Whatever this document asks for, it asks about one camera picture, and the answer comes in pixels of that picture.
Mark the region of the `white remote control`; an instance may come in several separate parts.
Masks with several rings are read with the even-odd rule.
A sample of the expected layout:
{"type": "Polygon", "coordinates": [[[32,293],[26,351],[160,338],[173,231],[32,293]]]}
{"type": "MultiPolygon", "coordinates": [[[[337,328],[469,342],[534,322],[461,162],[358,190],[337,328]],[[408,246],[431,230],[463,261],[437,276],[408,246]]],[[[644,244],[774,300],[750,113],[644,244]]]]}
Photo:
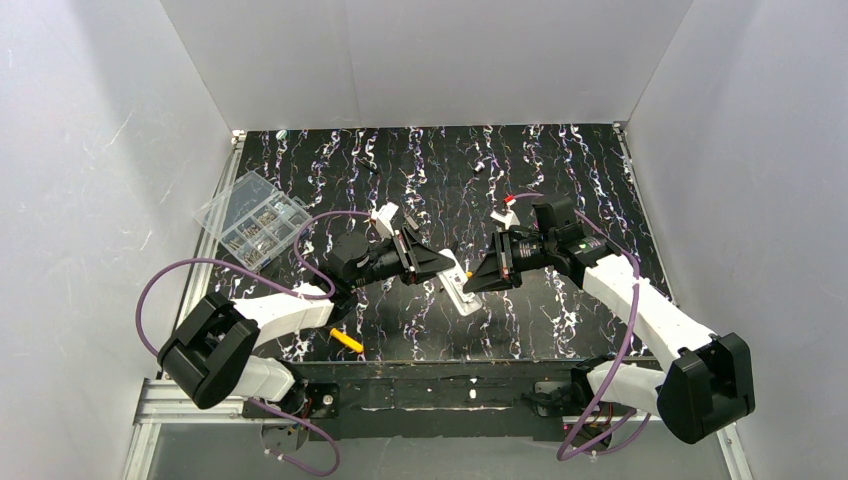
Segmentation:
{"type": "Polygon", "coordinates": [[[466,317],[480,310],[483,307],[481,298],[475,293],[464,292],[464,286],[469,278],[467,272],[461,268],[453,252],[445,248],[440,250],[439,254],[452,261],[452,265],[449,268],[437,273],[437,278],[441,281],[445,292],[453,302],[458,313],[466,317]]]}

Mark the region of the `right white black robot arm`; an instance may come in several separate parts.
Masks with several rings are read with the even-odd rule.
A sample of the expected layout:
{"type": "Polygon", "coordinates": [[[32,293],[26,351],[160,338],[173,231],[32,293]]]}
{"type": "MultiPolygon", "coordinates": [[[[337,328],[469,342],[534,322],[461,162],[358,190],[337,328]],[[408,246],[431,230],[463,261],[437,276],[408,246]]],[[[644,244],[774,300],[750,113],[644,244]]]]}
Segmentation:
{"type": "Polygon", "coordinates": [[[577,211],[567,197],[529,194],[535,222],[523,226],[509,196],[490,217],[497,225],[465,294],[506,291],[531,270],[552,268],[606,306],[654,354],[658,369],[627,364],[629,346],[573,367],[570,381],[528,400],[552,415],[581,413],[570,428],[565,456],[586,451],[605,430],[575,446],[579,430],[603,405],[657,417],[679,440],[695,444],[756,409],[751,350],[736,333],[719,335],[675,306],[642,276],[638,259],[577,211]]]}

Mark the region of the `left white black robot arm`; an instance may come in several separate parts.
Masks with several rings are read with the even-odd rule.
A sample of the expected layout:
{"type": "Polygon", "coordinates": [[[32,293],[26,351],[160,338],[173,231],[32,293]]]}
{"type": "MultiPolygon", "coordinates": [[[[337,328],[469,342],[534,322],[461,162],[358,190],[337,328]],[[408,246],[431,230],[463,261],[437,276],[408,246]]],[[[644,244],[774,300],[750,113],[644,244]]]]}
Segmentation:
{"type": "Polygon", "coordinates": [[[341,236],[313,280],[293,290],[233,301],[204,296],[156,353],[164,372],[200,409],[230,396],[283,400],[297,382],[283,362],[261,358],[262,343],[343,319],[358,288],[397,277],[421,284],[457,265],[448,249],[425,245],[408,227],[371,244],[360,233],[341,236]]]}

